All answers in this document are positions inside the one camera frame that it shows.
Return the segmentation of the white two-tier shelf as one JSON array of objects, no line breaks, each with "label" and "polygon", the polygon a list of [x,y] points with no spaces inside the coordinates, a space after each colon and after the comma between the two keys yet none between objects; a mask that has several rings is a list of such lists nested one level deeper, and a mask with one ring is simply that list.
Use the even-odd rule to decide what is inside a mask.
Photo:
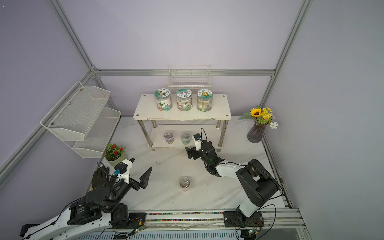
[{"label": "white two-tier shelf", "polygon": [[[172,104],[169,111],[160,111],[153,95],[142,94],[140,97],[134,119],[139,122],[150,149],[183,149],[185,145],[181,134],[189,132],[194,135],[201,128],[215,149],[220,151],[223,148],[229,120],[232,118],[227,95],[214,95],[213,108],[208,112],[199,111],[196,107],[186,112],[178,110],[175,95],[172,95]],[[174,133],[172,144],[167,144],[164,139],[166,131]]]}]

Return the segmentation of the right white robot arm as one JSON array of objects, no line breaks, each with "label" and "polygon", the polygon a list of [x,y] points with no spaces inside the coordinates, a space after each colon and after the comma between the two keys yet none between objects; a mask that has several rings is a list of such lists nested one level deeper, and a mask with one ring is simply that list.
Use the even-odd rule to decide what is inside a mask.
[{"label": "right white robot arm", "polygon": [[185,147],[189,159],[201,159],[205,169],[215,177],[238,180],[246,198],[235,211],[223,212],[226,227],[264,225],[259,212],[263,205],[282,188],[277,180],[256,159],[238,164],[220,158],[211,141],[195,140],[193,148]]}]

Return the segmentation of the seed jar purple flower lid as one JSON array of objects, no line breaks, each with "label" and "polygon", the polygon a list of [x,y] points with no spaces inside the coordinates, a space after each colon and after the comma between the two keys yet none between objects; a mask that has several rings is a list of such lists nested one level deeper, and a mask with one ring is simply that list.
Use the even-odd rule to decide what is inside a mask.
[{"label": "seed jar purple flower lid", "polygon": [[180,111],[186,112],[192,109],[193,93],[189,89],[179,89],[176,91],[177,107]]}]

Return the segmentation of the seed jar sunflower lid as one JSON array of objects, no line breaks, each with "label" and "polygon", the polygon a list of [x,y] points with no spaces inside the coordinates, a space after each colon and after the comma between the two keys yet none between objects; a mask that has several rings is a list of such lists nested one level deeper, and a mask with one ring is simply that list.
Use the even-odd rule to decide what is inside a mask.
[{"label": "seed jar sunflower lid", "polygon": [[213,107],[214,94],[209,89],[201,89],[197,93],[197,108],[199,111],[207,112]]}]

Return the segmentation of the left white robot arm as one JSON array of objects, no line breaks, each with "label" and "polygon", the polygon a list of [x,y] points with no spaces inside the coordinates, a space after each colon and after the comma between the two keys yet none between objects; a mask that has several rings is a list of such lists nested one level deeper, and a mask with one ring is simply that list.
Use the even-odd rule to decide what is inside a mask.
[{"label": "left white robot arm", "polygon": [[20,236],[24,240],[76,238],[97,229],[126,229],[143,226],[145,214],[130,214],[121,201],[129,190],[145,189],[152,172],[149,168],[136,181],[125,172],[110,175],[110,169],[100,167],[94,172],[92,190],[70,202],[57,217],[42,224],[25,224]]}]

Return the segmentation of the sunflower bouquet in dark vase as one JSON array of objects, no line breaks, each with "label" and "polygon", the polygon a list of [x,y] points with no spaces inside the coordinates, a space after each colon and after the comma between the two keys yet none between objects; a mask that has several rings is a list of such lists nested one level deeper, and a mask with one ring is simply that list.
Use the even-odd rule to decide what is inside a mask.
[{"label": "sunflower bouquet in dark vase", "polygon": [[276,130],[279,124],[275,121],[275,116],[270,108],[261,108],[257,106],[239,117],[239,120],[252,120],[254,125],[247,133],[247,139],[251,143],[259,143],[262,141],[264,132],[267,127]]}]

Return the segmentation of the black rubber glove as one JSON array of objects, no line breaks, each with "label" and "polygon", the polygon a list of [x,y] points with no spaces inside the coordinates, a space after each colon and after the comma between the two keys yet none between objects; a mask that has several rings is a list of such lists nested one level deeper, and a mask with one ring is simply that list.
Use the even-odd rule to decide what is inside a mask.
[{"label": "black rubber glove", "polygon": [[99,167],[94,171],[91,181],[91,191],[98,187],[108,187],[112,191],[116,179],[117,177],[115,175],[110,175],[110,168],[106,168],[105,166]]}]

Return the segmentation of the seed jar green plant lid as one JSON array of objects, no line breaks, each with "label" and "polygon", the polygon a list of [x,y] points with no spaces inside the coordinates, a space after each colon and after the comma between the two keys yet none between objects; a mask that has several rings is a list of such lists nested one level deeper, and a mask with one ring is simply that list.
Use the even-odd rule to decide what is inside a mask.
[{"label": "seed jar green plant lid", "polygon": [[160,111],[169,111],[172,108],[171,92],[162,88],[154,92],[157,109]]}]

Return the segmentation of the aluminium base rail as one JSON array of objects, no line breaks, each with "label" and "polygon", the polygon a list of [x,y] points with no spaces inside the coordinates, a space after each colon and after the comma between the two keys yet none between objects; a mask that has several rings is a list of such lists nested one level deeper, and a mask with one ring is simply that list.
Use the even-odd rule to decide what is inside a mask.
[{"label": "aluminium base rail", "polygon": [[268,206],[243,220],[236,211],[166,211],[133,213],[135,223],[124,229],[105,229],[80,240],[309,240],[297,209]]}]

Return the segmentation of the small clear jar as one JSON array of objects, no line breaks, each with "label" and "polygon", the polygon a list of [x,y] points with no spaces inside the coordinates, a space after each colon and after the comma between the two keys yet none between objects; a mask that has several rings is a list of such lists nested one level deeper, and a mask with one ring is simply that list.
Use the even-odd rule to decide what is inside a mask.
[{"label": "small clear jar", "polygon": [[172,131],[166,131],[164,133],[164,139],[167,144],[172,144],[174,142],[174,133]]},{"label": "small clear jar", "polygon": [[181,134],[182,143],[188,145],[191,141],[191,134],[189,132],[183,132]]},{"label": "small clear jar", "polygon": [[183,177],[179,181],[179,186],[180,188],[186,192],[190,189],[191,187],[191,180],[188,177]]}]

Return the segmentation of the small red flower pot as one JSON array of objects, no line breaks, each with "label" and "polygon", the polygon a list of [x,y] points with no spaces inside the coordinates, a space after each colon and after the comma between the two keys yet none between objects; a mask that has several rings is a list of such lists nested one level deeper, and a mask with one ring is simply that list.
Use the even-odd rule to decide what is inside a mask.
[{"label": "small red flower pot", "polygon": [[127,153],[124,146],[118,146],[116,144],[107,145],[106,161],[113,167],[127,159]]}]

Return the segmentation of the white mesh wall rack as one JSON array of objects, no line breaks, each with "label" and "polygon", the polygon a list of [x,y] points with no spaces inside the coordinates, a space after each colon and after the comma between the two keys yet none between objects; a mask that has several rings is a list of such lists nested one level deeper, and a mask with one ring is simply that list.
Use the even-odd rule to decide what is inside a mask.
[{"label": "white mesh wall rack", "polygon": [[121,118],[110,91],[75,83],[40,124],[83,159],[100,159]]}]

